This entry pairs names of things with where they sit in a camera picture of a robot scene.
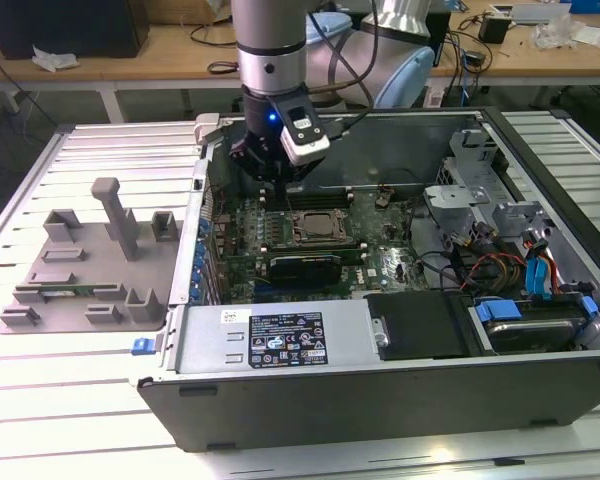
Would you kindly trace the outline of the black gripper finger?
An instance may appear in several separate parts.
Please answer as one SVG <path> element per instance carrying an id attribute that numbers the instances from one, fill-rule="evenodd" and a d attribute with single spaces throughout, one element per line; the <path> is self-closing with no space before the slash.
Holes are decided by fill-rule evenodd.
<path id="1" fill-rule="evenodd" d="M 241 140 L 230 150 L 230 159 L 252 180 L 268 186 L 282 200 L 282 149 L 267 140 Z"/>
<path id="2" fill-rule="evenodd" d="M 299 167 L 291 175 L 290 179 L 287 181 L 287 183 L 286 183 L 286 185 L 284 187 L 285 205 L 289 209 L 292 209 L 292 204 L 291 204 L 291 200 L 290 200 L 290 193 L 289 193 L 289 191 L 290 191 L 290 185 L 295 185 L 295 184 L 297 184 L 299 182 L 302 182 L 321 163 L 322 163 L 322 159 L 313 161 L 313 162 L 308 163 L 308 164 L 306 164 L 306 165 L 304 165 L 302 167 Z"/>

